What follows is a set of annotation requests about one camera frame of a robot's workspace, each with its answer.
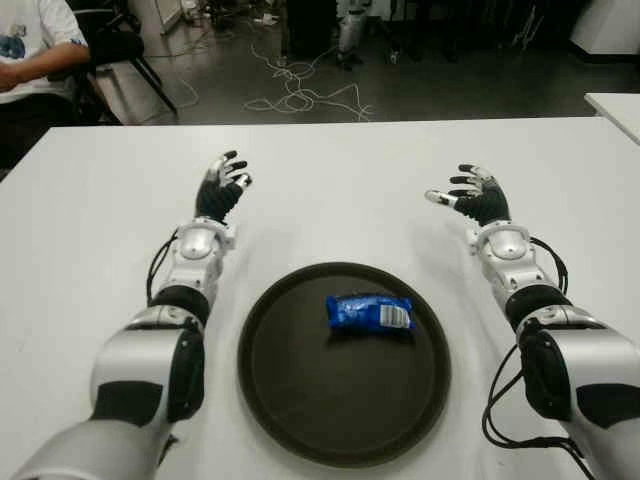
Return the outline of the robot left hand black silver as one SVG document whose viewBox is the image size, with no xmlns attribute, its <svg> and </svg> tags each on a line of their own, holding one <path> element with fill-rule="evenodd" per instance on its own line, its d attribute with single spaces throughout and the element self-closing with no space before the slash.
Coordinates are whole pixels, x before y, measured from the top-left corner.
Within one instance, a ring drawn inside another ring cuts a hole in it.
<svg viewBox="0 0 640 480">
<path fill-rule="evenodd" d="M 253 183 L 247 167 L 248 162 L 239 159 L 236 150 L 217 157 L 198 188 L 194 216 L 225 223 L 226 215 Z"/>
</svg>

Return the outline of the robot right hand black silver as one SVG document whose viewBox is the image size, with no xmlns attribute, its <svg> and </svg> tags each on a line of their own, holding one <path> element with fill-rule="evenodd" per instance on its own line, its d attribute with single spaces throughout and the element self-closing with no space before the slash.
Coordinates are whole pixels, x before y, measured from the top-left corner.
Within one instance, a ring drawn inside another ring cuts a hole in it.
<svg viewBox="0 0 640 480">
<path fill-rule="evenodd" d="M 455 210 L 484 227 L 495 221 L 510 221 L 509 205 L 495 176 L 483 167 L 460 164 L 459 175 L 449 182 L 459 188 L 442 192 L 430 189 L 425 198 L 437 205 Z"/>
</svg>

